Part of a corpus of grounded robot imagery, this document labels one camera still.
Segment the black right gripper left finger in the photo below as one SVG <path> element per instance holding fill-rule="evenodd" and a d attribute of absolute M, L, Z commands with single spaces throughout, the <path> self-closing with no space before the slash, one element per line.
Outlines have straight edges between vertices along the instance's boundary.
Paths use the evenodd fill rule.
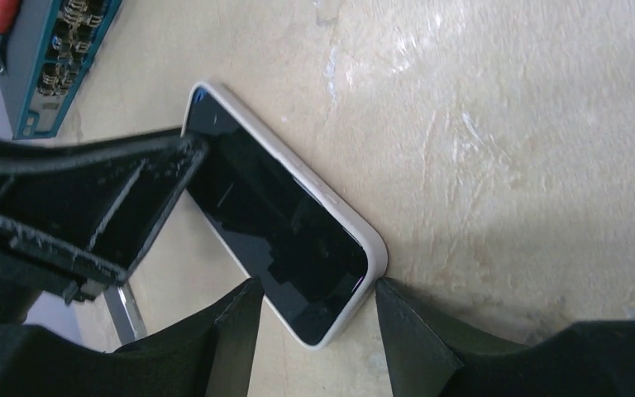
<path fill-rule="evenodd" d="M 110 353 L 34 325 L 0 325 L 0 396 L 245 396 L 264 291 L 216 303 Z"/>

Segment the phone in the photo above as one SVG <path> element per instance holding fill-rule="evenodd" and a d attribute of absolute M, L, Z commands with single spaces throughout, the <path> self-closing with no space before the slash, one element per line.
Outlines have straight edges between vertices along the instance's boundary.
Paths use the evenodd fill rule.
<path fill-rule="evenodd" d="M 192 87 L 182 132 L 207 151 L 189 195 L 292 336 L 325 347 L 385 273 L 382 236 L 225 85 Z"/>

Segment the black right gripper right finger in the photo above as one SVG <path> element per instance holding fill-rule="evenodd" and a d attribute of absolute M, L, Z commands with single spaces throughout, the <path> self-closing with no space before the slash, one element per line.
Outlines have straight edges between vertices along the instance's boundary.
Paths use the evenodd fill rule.
<path fill-rule="evenodd" d="M 529 347 L 475 328 L 391 278 L 375 286 L 396 396 L 635 396 L 635 321 L 573 323 Z"/>

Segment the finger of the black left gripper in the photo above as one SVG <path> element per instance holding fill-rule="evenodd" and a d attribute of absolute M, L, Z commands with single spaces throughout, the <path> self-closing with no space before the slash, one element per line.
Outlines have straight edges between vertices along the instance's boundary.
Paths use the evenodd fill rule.
<path fill-rule="evenodd" d="M 80 146 L 0 140 L 0 278 L 68 303 L 124 285 L 207 154 L 179 129 Z"/>

